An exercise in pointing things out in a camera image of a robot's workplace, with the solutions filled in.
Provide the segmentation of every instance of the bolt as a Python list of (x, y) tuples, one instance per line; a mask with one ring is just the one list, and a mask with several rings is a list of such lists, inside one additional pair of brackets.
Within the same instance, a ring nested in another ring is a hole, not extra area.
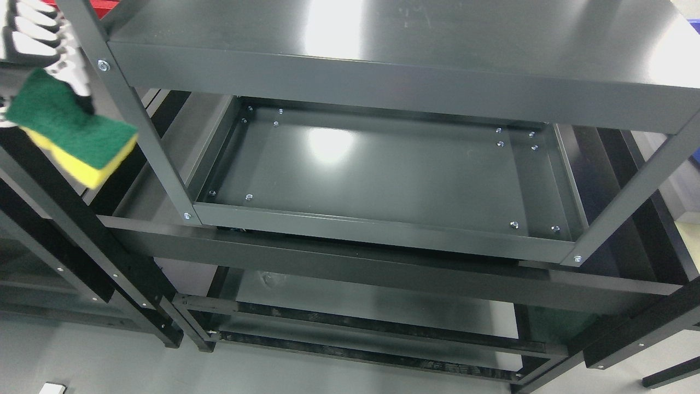
[(109, 65), (109, 63), (108, 63), (106, 60), (99, 59), (99, 60), (97, 61), (97, 68), (98, 68), (101, 72), (107, 72), (107, 71), (109, 71), (109, 69), (112, 68), (112, 67)]

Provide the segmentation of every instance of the sponge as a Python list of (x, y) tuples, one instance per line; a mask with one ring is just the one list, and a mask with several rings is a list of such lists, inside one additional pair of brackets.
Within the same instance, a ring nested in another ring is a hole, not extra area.
[(43, 69), (29, 75), (6, 118), (80, 183), (94, 189), (133, 150), (137, 129), (127, 123), (86, 114), (75, 93)]

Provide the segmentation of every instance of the dark gray shelf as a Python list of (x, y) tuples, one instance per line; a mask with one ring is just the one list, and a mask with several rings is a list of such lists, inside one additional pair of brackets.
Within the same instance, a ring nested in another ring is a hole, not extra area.
[(132, 86), (662, 133), (700, 103), (700, 37), (662, 0), (122, 3)]

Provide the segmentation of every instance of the metal shelf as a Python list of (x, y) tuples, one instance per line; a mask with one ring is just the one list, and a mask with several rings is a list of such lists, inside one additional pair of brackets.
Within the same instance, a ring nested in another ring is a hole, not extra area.
[(132, 86), (661, 133), (697, 111), (700, 37), (670, 2), (399, 7), (122, 1), (105, 26)]
[(203, 224), (549, 262), (583, 232), (550, 125), (239, 106), (194, 205)]

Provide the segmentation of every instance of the shelf tray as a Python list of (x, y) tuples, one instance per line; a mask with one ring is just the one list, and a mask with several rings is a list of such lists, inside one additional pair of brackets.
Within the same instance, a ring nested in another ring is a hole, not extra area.
[(556, 133), (493, 122), (243, 101), (195, 209), (204, 224), (365, 242), (389, 225), (389, 245), (478, 252), (464, 242), (481, 238), (487, 254), (556, 261), (582, 232)]

